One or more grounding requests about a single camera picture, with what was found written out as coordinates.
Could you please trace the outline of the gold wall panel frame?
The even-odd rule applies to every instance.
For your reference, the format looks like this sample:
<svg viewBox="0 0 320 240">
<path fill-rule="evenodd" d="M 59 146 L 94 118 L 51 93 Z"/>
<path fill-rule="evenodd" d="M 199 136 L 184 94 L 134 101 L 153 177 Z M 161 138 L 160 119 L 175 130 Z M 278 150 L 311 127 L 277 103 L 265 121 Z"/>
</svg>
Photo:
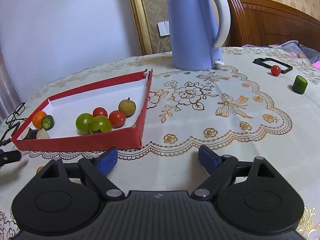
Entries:
<svg viewBox="0 0 320 240">
<path fill-rule="evenodd" d="M 143 55 L 171 51 L 170 37 L 161 36 L 157 24 L 168 20 L 167 0 L 130 0 Z"/>
</svg>

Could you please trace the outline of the green cucumber chunk right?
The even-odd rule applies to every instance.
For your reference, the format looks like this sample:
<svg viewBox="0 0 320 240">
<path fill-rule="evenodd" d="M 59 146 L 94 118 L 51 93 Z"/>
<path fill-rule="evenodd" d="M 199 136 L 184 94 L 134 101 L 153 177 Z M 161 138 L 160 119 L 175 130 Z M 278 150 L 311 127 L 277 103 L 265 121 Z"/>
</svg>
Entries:
<svg viewBox="0 0 320 240">
<path fill-rule="evenodd" d="M 304 94 L 307 86 L 307 80 L 301 75 L 297 75 L 292 85 L 292 90 L 297 94 Z"/>
</svg>

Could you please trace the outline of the white wall switch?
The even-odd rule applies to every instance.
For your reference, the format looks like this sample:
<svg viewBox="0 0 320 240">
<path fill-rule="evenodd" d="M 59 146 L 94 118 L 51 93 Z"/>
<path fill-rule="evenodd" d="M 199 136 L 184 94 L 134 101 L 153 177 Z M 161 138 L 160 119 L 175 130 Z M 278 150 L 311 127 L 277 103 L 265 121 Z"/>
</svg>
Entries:
<svg viewBox="0 0 320 240">
<path fill-rule="evenodd" d="M 164 36 L 169 36 L 170 35 L 170 25 L 169 21 L 163 21 L 163 22 L 158 22 L 157 23 L 158 31 L 159 31 L 159 36 L 164 37 Z"/>
</svg>

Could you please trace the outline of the orange mandarin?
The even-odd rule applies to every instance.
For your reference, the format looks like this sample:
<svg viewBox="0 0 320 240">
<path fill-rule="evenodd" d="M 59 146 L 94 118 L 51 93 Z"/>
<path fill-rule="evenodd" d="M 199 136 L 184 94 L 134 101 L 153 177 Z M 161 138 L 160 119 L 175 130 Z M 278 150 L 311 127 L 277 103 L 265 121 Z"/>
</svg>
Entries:
<svg viewBox="0 0 320 240">
<path fill-rule="evenodd" d="M 36 129 L 41 129 L 42 128 L 42 119 L 47 116 L 47 113 L 44 111 L 39 111 L 37 112 L 33 119 L 32 119 L 32 124 Z"/>
</svg>

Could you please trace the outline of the dark sugarcane piece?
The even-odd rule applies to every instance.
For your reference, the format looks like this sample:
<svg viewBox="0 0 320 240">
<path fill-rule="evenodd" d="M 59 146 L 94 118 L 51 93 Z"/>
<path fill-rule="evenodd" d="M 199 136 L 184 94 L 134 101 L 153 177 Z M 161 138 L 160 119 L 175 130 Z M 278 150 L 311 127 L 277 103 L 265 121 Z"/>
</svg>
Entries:
<svg viewBox="0 0 320 240">
<path fill-rule="evenodd" d="M 49 134 L 48 132 L 42 128 L 42 129 L 39 129 L 36 133 L 36 139 L 39 140 L 39 139 L 49 139 Z"/>
<path fill-rule="evenodd" d="M 39 129 L 32 129 L 27 127 L 20 135 L 21 140 L 30 140 L 30 139 L 37 139 L 37 134 L 40 130 Z"/>
</svg>

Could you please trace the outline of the small black frame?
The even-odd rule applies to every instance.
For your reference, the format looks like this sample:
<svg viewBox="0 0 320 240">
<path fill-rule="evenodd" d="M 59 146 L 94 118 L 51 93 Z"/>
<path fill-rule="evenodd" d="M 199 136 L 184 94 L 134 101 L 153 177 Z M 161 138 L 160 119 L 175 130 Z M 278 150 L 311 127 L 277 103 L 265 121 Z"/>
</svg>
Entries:
<svg viewBox="0 0 320 240">
<path fill-rule="evenodd" d="M 253 64 L 262 66 L 267 69 L 272 69 L 273 66 L 279 67 L 280 74 L 287 74 L 288 72 L 293 70 L 293 67 L 287 63 L 281 62 L 279 60 L 270 58 L 270 57 L 259 57 L 253 60 Z"/>
</svg>

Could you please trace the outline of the dark sugarcane piece in box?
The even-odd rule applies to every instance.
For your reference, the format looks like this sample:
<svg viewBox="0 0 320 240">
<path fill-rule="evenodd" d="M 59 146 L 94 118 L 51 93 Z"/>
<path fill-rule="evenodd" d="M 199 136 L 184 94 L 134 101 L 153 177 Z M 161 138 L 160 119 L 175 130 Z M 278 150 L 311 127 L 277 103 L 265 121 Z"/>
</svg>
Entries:
<svg viewBox="0 0 320 240">
<path fill-rule="evenodd" d="M 39 140 L 39 139 L 49 139 L 49 134 L 48 132 L 42 128 L 42 129 L 39 129 L 36 133 L 36 139 Z"/>
</svg>

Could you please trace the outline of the brown longan fruit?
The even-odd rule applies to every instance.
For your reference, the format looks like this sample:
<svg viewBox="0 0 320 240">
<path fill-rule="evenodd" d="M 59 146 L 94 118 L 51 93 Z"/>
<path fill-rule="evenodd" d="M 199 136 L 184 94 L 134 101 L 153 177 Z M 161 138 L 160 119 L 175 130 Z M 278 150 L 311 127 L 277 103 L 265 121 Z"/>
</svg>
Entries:
<svg viewBox="0 0 320 240">
<path fill-rule="evenodd" d="M 43 169 L 43 166 L 38 167 L 36 170 L 36 174 L 38 174 L 42 169 Z"/>
</svg>

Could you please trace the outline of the red cherry tomato in box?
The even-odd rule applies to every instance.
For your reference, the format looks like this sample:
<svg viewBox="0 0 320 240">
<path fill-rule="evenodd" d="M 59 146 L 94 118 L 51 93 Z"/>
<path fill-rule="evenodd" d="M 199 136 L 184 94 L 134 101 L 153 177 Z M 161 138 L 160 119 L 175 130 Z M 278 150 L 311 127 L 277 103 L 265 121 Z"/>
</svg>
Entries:
<svg viewBox="0 0 320 240">
<path fill-rule="evenodd" d="M 126 122 L 126 115 L 123 111 L 120 111 L 120 110 L 112 111 L 109 114 L 108 118 L 113 128 L 122 127 Z"/>
</svg>

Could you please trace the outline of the black eyeglasses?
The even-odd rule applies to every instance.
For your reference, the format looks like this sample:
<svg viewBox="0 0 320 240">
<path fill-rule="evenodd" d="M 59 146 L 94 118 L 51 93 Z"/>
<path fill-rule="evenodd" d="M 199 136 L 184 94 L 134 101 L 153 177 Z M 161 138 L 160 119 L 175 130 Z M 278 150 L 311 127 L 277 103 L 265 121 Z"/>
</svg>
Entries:
<svg viewBox="0 0 320 240">
<path fill-rule="evenodd" d="M 23 123 L 26 118 L 22 117 L 25 111 L 25 102 L 20 103 L 15 110 L 6 118 L 5 124 L 7 128 L 1 135 L 1 146 L 5 146 L 11 142 L 11 136 L 18 130 L 21 123 Z"/>
</svg>

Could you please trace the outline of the green cucumber piece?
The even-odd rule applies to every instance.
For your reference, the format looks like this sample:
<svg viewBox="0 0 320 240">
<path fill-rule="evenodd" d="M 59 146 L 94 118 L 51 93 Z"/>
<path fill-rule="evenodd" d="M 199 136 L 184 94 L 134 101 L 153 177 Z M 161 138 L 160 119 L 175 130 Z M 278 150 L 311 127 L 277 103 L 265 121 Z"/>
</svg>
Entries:
<svg viewBox="0 0 320 240">
<path fill-rule="evenodd" d="M 42 128 L 45 130 L 50 130 L 54 127 L 55 121 L 52 115 L 46 115 L 41 121 Z"/>
</svg>

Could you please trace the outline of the longan in box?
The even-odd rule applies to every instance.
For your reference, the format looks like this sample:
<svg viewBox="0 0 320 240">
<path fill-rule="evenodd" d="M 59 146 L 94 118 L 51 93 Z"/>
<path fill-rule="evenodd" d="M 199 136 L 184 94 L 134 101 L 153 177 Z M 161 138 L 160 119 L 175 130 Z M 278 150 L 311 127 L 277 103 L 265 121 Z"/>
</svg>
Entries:
<svg viewBox="0 0 320 240">
<path fill-rule="evenodd" d="M 136 111 L 136 104 L 130 98 L 127 98 L 119 103 L 118 110 L 124 112 L 126 117 L 130 117 Z"/>
</svg>

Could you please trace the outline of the green tomato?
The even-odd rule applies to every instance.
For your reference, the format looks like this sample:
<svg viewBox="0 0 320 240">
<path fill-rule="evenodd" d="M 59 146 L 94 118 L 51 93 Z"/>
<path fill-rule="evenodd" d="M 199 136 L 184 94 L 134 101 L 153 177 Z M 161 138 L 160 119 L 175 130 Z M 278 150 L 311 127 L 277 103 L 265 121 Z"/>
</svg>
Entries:
<svg viewBox="0 0 320 240">
<path fill-rule="evenodd" d="M 89 131 L 91 134 L 105 133 L 105 132 L 110 132 L 111 130 L 112 130 L 112 125 L 110 120 L 103 115 L 94 117 L 92 122 L 89 125 Z"/>
<path fill-rule="evenodd" d="M 94 116 L 89 113 L 80 114 L 75 122 L 76 129 L 80 134 L 90 134 L 90 123 L 93 121 Z"/>
</svg>

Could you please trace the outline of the red cherry tomato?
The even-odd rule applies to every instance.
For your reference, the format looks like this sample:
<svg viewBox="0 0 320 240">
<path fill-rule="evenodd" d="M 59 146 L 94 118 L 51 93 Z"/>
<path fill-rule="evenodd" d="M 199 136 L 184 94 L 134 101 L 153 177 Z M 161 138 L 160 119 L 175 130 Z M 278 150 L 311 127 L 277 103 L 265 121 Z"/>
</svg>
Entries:
<svg viewBox="0 0 320 240">
<path fill-rule="evenodd" d="M 93 113 L 92 115 L 94 117 L 96 116 L 105 116 L 105 117 L 108 117 L 108 112 L 106 109 L 104 109 L 103 107 L 97 107 L 93 110 Z"/>
<path fill-rule="evenodd" d="M 281 74 L 281 68 L 278 65 L 273 65 L 270 71 L 273 76 L 279 76 Z"/>
<path fill-rule="evenodd" d="M 120 110 L 112 111 L 109 114 L 108 118 L 113 128 L 122 127 L 126 122 L 126 115 L 123 111 L 120 111 Z"/>
</svg>

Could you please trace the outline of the red cherry tomato by frame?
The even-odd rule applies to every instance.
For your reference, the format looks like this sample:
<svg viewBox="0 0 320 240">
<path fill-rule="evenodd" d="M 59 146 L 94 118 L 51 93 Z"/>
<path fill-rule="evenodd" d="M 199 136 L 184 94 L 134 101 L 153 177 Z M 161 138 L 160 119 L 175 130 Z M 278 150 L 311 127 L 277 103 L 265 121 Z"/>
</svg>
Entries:
<svg viewBox="0 0 320 240">
<path fill-rule="evenodd" d="M 278 65 L 273 65 L 270 71 L 273 76 L 279 76 L 281 74 L 281 68 Z"/>
</svg>

